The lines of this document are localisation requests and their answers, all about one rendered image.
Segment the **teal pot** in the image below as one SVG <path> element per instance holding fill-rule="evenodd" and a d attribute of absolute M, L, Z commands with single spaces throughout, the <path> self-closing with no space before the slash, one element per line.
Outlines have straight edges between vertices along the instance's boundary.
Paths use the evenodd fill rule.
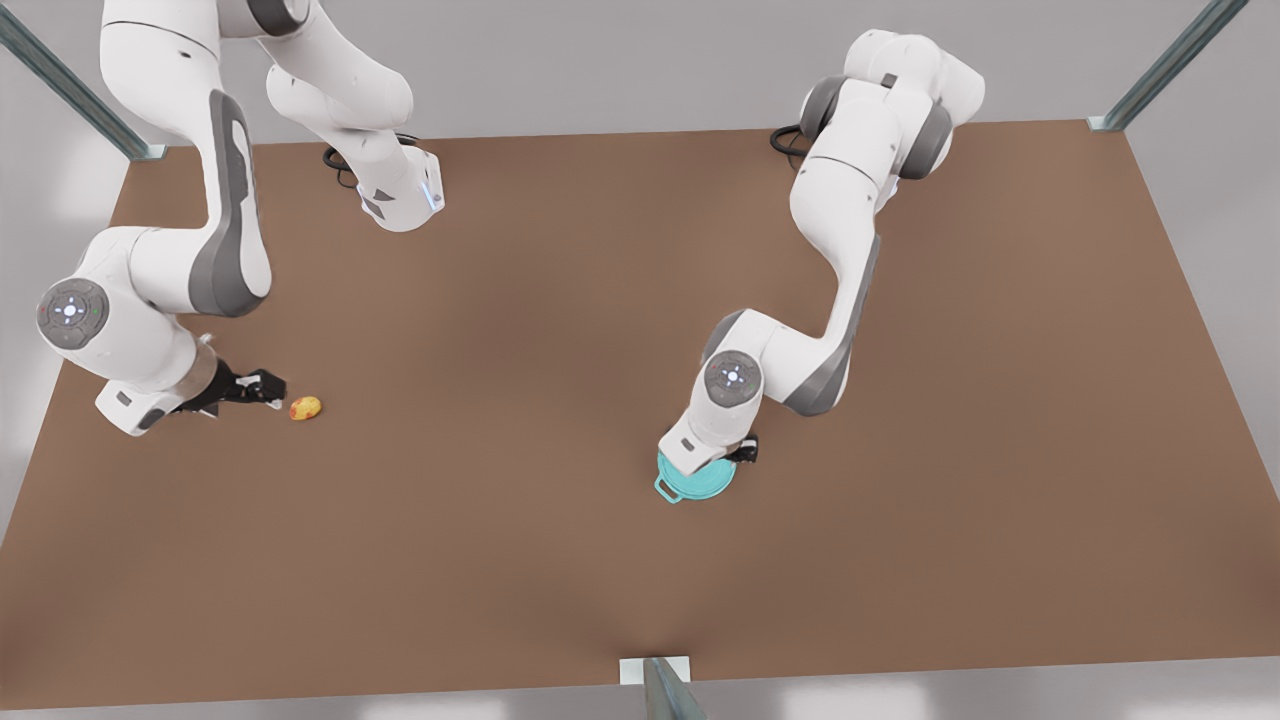
<path fill-rule="evenodd" d="M 685 475 L 662 452 L 657 455 L 657 466 L 654 488 L 669 503 L 707 500 L 719 495 L 730 486 L 737 469 L 736 462 L 722 457 Z"/>

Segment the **silver frame post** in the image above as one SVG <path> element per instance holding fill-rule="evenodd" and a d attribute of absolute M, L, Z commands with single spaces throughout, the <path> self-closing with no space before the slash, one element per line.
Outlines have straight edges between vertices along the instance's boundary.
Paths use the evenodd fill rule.
<path fill-rule="evenodd" d="M 145 142 L 1 3 L 0 45 L 128 160 L 157 161 L 165 158 L 166 146 Z"/>
<path fill-rule="evenodd" d="M 689 656 L 621 659 L 620 684 L 643 685 L 646 720 L 709 720 L 689 682 Z"/>
<path fill-rule="evenodd" d="M 1124 132 L 1249 3 L 1210 0 L 1110 110 L 1085 119 L 1089 129 Z"/>

